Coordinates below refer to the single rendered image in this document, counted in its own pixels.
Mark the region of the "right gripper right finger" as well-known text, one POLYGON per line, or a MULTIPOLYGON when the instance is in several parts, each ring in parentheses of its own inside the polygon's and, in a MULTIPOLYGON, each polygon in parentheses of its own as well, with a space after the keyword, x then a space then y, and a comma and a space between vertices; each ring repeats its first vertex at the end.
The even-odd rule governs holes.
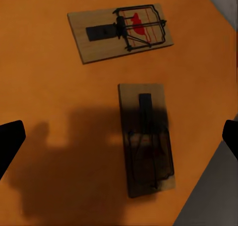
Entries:
POLYGON ((238 160, 238 121, 226 120, 222 138, 238 160))

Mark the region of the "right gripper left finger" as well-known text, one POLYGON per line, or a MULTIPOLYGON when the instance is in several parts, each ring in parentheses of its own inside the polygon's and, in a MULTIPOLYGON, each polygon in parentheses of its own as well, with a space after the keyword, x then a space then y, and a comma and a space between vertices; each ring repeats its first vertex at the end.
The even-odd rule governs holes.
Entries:
POLYGON ((26 139, 21 120, 0 125, 0 179, 26 139))

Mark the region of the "mousetrap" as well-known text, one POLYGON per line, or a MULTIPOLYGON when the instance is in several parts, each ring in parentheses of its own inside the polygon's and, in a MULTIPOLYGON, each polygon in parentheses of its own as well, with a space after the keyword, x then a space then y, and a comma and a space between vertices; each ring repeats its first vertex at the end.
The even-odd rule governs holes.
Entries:
POLYGON ((173 46, 161 3, 67 13, 83 65, 173 46))
POLYGON ((129 198, 176 188, 163 83, 119 84, 129 198))

